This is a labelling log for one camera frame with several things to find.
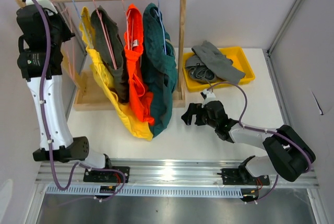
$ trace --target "orange garment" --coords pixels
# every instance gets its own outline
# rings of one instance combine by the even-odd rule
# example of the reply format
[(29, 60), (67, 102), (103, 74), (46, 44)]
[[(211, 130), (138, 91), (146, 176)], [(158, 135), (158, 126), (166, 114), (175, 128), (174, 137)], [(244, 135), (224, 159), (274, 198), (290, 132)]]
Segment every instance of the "orange garment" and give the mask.
[(148, 91), (140, 71), (140, 57), (144, 51), (144, 28), (138, 8), (131, 4), (126, 12), (128, 17), (128, 33), (124, 34), (125, 57), (129, 73), (130, 107), (141, 122), (154, 125), (154, 118), (150, 115), (153, 93)]

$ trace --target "clothing label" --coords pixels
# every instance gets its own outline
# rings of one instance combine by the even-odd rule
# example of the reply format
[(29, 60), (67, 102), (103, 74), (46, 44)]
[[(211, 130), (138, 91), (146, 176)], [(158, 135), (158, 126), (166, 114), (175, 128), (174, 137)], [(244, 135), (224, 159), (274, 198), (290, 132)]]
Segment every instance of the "clothing label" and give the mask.
[(139, 46), (139, 44), (138, 44), (138, 40), (134, 40), (134, 41), (132, 42), (132, 47), (135, 47), (135, 46)]

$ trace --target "yellow bin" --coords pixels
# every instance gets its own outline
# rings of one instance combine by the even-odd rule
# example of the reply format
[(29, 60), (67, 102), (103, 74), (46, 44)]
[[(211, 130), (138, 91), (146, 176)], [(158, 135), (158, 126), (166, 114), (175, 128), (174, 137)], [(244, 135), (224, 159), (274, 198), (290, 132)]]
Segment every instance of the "yellow bin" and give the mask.
[[(243, 71), (246, 75), (244, 78), (242, 78), (239, 82), (239, 85), (247, 84), (255, 79), (255, 75), (253, 73), (253, 70), (244, 54), (244, 51), (242, 51), (242, 48), (240, 46), (235, 46), (233, 48), (220, 48), (219, 51), (226, 55), (227, 58), (231, 59), (233, 61), (233, 66), (240, 71)], [(183, 54), (183, 74), (186, 79), (186, 84), (189, 92), (199, 92), (204, 89), (208, 89), (210, 87), (209, 84), (202, 84), (197, 81), (194, 81), (190, 79), (188, 71), (185, 69), (186, 60), (189, 59), (191, 56), (193, 56), (194, 53), (185, 53)], [(214, 88), (220, 88), (220, 87), (227, 87), (231, 86), (229, 84), (220, 84)]]

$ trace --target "hanging clothes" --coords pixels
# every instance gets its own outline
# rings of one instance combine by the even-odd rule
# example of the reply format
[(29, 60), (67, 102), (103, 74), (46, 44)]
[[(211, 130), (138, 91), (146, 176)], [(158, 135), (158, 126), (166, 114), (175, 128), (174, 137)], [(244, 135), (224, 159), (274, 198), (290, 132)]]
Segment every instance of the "hanging clothes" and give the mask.
[(150, 126), (150, 129), (155, 137), (167, 127), (172, 116), (172, 93), (177, 83), (175, 51), (170, 43), (169, 34), (163, 29), (162, 15), (159, 15), (155, 4), (151, 3), (146, 7), (143, 24), (145, 53), (141, 70), (144, 82), (153, 92), (150, 110), (155, 124)]
[(81, 18), (82, 23), (80, 23), (79, 29), (82, 33), (82, 40), (87, 45), (86, 51), (93, 62), (90, 65), (90, 68), (93, 72), (94, 80), (102, 88), (104, 94), (114, 105), (117, 115), (120, 117), (124, 126), (132, 133), (132, 135), (138, 138), (152, 140), (153, 135), (149, 129), (148, 123), (141, 122), (137, 119), (137, 117), (131, 110), (129, 103), (121, 104), (119, 102), (117, 93), (113, 91), (113, 77), (104, 65), (99, 52), (97, 52), (95, 49), (90, 48), (91, 45), (96, 44), (96, 32), (90, 24), (88, 8), (84, 7), (82, 9)]
[(118, 27), (101, 6), (98, 8), (98, 12), (102, 17), (107, 36), (110, 39), (117, 69), (114, 69), (108, 45), (104, 38), (101, 21), (96, 10), (92, 12), (90, 17), (91, 25), (95, 29), (96, 33), (94, 48), (100, 53), (101, 58), (107, 64), (108, 69), (114, 78), (114, 88), (121, 103), (126, 103), (129, 101), (129, 76), (126, 68), (126, 58), (123, 44), (118, 35)]
[(138, 119), (142, 122), (154, 124), (150, 114), (153, 93), (144, 84), (140, 70), (140, 57), (143, 53), (144, 30), (141, 14), (138, 8), (131, 4), (126, 12), (128, 17), (128, 33), (124, 33), (126, 45), (124, 47), (126, 65), (129, 74), (130, 106)]

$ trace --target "teal garment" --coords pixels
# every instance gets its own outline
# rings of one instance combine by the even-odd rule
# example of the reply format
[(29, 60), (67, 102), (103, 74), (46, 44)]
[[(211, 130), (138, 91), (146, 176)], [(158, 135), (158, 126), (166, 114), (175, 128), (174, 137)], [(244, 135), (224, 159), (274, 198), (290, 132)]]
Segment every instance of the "teal garment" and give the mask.
[(155, 123), (150, 126), (150, 130), (156, 137), (167, 128), (172, 117), (172, 93), (177, 83), (175, 51), (169, 43), (169, 34), (164, 31), (165, 39), (168, 40), (166, 54), (164, 53), (163, 30), (155, 4), (151, 3), (146, 7), (142, 20), (145, 49), (141, 60), (141, 73), (149, 91), (153, 92), (150, 113)]

